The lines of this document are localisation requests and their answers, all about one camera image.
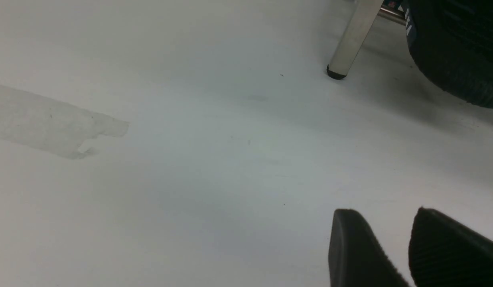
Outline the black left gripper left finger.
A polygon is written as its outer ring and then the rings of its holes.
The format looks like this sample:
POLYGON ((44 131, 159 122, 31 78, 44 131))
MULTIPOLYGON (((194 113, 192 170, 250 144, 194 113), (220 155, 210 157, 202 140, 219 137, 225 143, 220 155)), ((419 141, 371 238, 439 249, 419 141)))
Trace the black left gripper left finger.
POLYGON ((365 218, 353 209, 333 214, 328 266, 331 287, 409 287, 365 218))

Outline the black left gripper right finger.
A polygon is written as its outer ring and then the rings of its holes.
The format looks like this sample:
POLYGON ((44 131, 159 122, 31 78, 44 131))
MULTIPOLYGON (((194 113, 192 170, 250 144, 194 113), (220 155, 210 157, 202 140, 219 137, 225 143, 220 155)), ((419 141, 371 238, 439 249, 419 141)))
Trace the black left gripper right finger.
POLYGON ((418 287, 493 287, 493 241, 436 209, 418 209, 408 264, 418 287))

